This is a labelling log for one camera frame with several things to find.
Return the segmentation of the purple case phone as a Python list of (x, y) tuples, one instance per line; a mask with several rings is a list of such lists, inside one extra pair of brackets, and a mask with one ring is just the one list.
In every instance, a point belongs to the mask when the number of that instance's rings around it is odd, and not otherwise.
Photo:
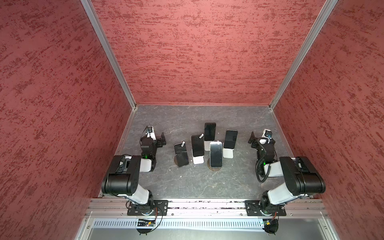
[(180, 167), (186, 166), (189, 164), (189, 158), (187, 153), (186, 142), (182, 142), (174, 145), (175, 156), (177, 156), (178, 163)]

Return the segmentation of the silver edged phone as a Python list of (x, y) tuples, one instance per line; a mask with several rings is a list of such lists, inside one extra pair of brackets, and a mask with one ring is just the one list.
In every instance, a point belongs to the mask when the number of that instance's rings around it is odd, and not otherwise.
[(223, 166), (223, 144), (222, 142), (210, 143), (210, 167), (221, 168)]

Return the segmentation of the grey stand wooden base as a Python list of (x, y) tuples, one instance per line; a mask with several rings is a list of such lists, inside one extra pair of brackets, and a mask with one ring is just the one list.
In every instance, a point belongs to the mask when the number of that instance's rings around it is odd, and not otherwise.
[(208, 168), (209, 168), (211, 171), (214, 171), (214, 172), (219, 171), (219, 170), (221, 169), (221, 167), (212, 167), (212, 166), (211, 166), (211, 162), (210, 162), (210, 160), (211, 160), (211, 159), (208, 159), (208, 160), (207, 160), (207, 166), (208, 166)]

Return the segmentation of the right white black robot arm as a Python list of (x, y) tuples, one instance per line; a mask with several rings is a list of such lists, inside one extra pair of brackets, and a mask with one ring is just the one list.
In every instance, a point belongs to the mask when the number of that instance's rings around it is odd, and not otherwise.
[(248, 216), (285, 216), (287, 203), (325, 192), (325, 181), (307, 157), (277, 157), (270, 130), (265, 129), (259, 138), (251, 133), (248, 143), (257, 150), (255, 172), (259, 183), (268, 178), (284, 178), (284, 183), (263, 192), (260, 200), (245, 201)]

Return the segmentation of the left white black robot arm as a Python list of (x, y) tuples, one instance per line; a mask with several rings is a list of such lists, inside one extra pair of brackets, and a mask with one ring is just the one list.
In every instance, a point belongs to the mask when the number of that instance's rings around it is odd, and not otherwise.
[(167, 215), (168, 201), (155, 200), (152, 192), (139, 184), (140, 173), (149, 173), (156, 167), (157, 149), (167, 144), (164, 134), (156, 137), (148, 133), (141, 137), (141, 155), (116, 155), (101, 183), (104, 195), (128, 200), (129, 216)]

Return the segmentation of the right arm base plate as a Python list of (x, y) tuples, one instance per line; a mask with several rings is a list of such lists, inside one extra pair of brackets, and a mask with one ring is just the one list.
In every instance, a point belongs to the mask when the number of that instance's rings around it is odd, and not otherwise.
[(287, 215), (284, 205), (272, 205), (256, 200), (246, 200), (245, 210), (249, 217), (285, 217)]

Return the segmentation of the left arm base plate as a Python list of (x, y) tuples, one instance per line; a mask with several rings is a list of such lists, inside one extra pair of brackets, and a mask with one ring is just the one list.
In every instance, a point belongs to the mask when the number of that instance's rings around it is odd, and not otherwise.
[(168, 200), (150, 200), (145, 205), (130, 202), (128, 205), (128, 216), (166, 216), (168, 212)]

